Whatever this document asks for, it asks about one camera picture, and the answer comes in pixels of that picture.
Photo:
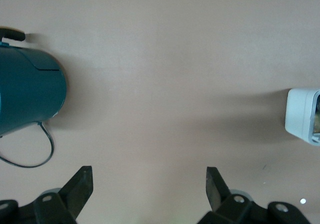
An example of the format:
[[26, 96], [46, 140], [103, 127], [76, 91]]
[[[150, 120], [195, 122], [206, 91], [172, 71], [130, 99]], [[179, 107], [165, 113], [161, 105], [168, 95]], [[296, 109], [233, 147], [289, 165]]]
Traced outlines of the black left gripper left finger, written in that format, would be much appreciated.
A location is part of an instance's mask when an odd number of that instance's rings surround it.
[[20, 207], [16, 200], [1, 200], [2, 224], [75, 224], [93, 193], [91, 166], [82, 166], [59, 190], [48, 190]]

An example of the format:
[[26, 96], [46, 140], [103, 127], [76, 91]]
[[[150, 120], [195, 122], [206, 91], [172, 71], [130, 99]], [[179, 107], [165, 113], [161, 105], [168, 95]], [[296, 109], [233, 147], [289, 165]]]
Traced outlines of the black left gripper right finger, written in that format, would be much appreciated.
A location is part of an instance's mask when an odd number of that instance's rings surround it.
[[271, 202], [262, 208], [243, 194], [232, 193], [216, 167], [206, 170], [206, 195], [211, 211], [200, 224], [309, 224], [294, 205]]

